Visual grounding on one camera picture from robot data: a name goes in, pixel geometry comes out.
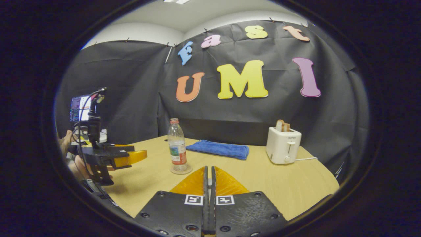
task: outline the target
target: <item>white toaster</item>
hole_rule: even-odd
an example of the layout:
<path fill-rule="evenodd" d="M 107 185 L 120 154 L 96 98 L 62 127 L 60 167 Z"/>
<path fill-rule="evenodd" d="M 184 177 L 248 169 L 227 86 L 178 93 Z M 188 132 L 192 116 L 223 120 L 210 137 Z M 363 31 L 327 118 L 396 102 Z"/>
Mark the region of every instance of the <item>white toaster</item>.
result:
<path fill-rule="evenodd" d="M 266 153 L 274 164 L 294 163 L 297 158 L 301 133 L 290 130 L 290 132 L 280 132 L 275 127 L 269 128 Z"/>

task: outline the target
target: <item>blue towel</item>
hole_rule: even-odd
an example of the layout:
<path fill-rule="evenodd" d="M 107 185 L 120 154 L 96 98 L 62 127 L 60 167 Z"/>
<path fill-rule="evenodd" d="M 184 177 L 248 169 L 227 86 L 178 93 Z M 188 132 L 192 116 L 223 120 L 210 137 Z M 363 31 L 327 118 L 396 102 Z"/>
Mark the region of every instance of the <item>blue towel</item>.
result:
<path fill-rule="evenodd" d="M 228 156 L 240 160 L 246 160 L 248 156 L 248 146 L 246 145 L 214 143 L 207 140 L 200 140 L 193 145 L 186 146 L 186 149 L 190 151 Z"/>

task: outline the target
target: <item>white wall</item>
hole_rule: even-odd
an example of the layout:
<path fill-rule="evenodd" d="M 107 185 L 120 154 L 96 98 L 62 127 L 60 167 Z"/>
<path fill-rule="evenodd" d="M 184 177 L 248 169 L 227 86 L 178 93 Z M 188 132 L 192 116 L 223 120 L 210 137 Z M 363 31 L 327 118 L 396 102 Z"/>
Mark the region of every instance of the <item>white wall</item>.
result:
<path fill-rule="evenodd" d="M 253 20 L 268 20 L 269 21 L 270 20 L 269 17 L 272 18 L 272 20 L 274 21 L 291 22 L 294 24 L 302 23 L 304 26 L 307 26 L 307 21 L 296 15 L 280 13 L 276 11 L 243 11 L 243 12 L 237 12 L 237 13 L 225 15 L 225 16 L 216 18 L 214 20 L 208 21 L 204 24 L 200 24 L 196 26 L 195 28 L 186 32 L 183 36 L 182 41 L 204 32 L 205 31 L 204 28 L 206 28 L 207 30 L 211 30 L 220 26 L 237 23 L 237 22 L 246 22 L 246 21 L 253 21 Z"/>
<path fill-rule="evenodd" d="M 129 40 L 154 42 L 164 45 L 170 42 L 170 45 L 173 46 L 174 43 L 182 41 L 183 35 L 178 30 L 155 24 L 140 22 L 114 24 L 101 30 L 82 49 L 94 45 L 95 42 L 127 40 L 127 38 Z"/>
<path fill-rule="evenodd" d="M 252 20 L 269 20 L 269 17 L 274 21 L 291 22 L 295 24 L 301 23 L 304 26 L 307 26 L 307 21 L 299 16 L 275 11 L 243 11 L 233 13 L 200 24 L 186 33 L 156 24 L 140 22 L 121 23 L 107 26 L 95 35 L 82 49 L 94 45 L 95 43 L 127 40 L 127 38 L 129 38 L 129 40 L 154 42 L 164 45 L 169 42 L 169 45 L 173 46 L 174 44 L 179 44 L 190 37 L 204 32 L 204 28 L 211 30 L 231 23 Z"/>

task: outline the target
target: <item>black fabric curtain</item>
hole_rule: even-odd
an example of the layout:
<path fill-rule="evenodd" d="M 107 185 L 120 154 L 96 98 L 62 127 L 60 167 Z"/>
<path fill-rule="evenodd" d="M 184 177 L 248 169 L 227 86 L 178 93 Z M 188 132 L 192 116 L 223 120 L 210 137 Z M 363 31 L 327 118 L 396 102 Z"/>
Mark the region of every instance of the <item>black fabric curtain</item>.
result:
<path fill-rule="evenodd" d="M 245 28 L 253 25 L 262 26 L 268 36 L 247 37 Z M 300 29 L 310 41 L 294 38 L 283 29 L 285 26 Z M 124 144 L 165 135 L 169 118 L 178 117 L 185 137 L 266 145 L 269 127 L 283 119 L 302 133 L 301 146 L 334 175 L 342 170 L 340 180 L 357 166 L 364 151 L 368 99 L 353 61 L 328 36 L 315 33 L 317 30 L 284 22 L 249 21 L 204 32 L 172 49 L 146 42 L 107 42 L 83 49 L 57 94 L 59 134 L 63 136 L 69 128 L 71 98 L 107 86 L 98 111 L 109 141 Z M 221 35 L 221 44 L 200 47 L 206 37 L 215 34 Z M 192 58 L 182 66 L 177 53 L 189 41 L 193 42 Z M 320 97 L 300 94 L 301 74 L 292 61 L 297 57 L 313 61 Z M 264 62 L 268 97 L 246 97 L 247 85 L 241 97 L 234 94 L 231 99 L 219 99 L 221 74 L 217 67 L 232 64 L 241 73 L 251 60 Z M 190 102 L 178 101 L 177 79 L 190 76 L 185 87 L 188 94 L 195 73 L 204 73 L 197 97 Z"/>

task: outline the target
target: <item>letter m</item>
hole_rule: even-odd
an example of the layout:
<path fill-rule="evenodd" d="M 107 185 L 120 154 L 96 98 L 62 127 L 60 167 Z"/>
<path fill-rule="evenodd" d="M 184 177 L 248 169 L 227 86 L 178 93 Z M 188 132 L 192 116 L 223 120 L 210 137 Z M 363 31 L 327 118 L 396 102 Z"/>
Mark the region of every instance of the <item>letter m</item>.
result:
<path fill-rule="evenodd" d="M 232 66 L 232 64 L 224 64 L 216 70 L 221 73 L 221 92 L 218 93 L 219 99 L 232 98 L 232 92 L 229 90 L 231 85 L 237 97 L 241 97 L 248 83 L 245 95 L 249 98 L 267 97 L 269 92 L 265 89 L 263 83 L 262 67 L 264 63 L 261 60 L 248 61 L 241 72 Z"/>

